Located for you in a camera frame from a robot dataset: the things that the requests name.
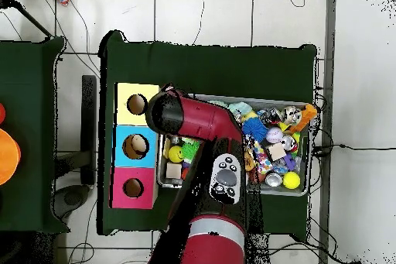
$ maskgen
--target round hole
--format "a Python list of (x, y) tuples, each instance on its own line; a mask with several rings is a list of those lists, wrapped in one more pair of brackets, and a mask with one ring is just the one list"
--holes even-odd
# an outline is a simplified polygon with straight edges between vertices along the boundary
[(147, 99), (142, 94), (133, 94), (127, 101), (127, 109), (133, 115), (143, 115), (148, 106)]
[(130, 159), (142, 159), (149, 151), (149, 141), (141, 134), (131, 134), (124, 140), (122, 150)]
[(143, 194), (143, 183), (139, 179), (129, 179), (122, 188), (124, 194), (130, 198), (137, 198)]

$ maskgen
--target orange bowl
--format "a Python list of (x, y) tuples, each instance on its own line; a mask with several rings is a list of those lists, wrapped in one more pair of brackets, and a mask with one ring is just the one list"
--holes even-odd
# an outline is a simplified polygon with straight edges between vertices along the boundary
[(15, 140), (0, 129), (0, 186), (11, 179), (21, 159), (21, 150)]

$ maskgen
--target yellow ball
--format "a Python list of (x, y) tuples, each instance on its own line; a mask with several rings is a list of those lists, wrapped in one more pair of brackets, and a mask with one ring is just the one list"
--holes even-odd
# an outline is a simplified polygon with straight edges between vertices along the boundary
[(183, 153), (181, 146), (173, 146), (169, 152), (168, 156), (171, 162), (180, 163), (183, 160)]
[(247, 119), (254, 118), (254, 117), (258, 117), (258, 115), (254, 111), (251, 111), (251, 112), (248, 112), (246, 115), (243, 115), (242, 118), (241, 118), (241, 121), (243, 123)]
[(300, 185), (300, 177), (296, 172), (287, 172), (283, 176), (283, 184), (288, 189), (295, 189)]

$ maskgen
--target blue toy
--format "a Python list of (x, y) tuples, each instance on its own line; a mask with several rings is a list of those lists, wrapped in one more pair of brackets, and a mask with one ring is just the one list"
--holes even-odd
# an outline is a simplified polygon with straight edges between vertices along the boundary
[(257, 142), (264, 140), (268, 129), (261, 123), (260, 118), (249, 118), (242, 125), (242, 132), (245, 135), (251, 135)]

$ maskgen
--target yellow square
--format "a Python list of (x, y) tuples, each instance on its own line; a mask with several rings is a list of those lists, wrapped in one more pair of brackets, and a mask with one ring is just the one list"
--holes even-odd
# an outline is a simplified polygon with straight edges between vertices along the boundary
[(147, 126), (145, 122), (145, 114), (133, 115), (128, 110), (128, 99), (133, 94), (141, 94), (145, 100), (150, 101), (154, 95), (159, 92), (158, 85), (151, 84), (131, 84), (118, 83), (117, 84), (117, 124), (118, 125), (135, 125)]

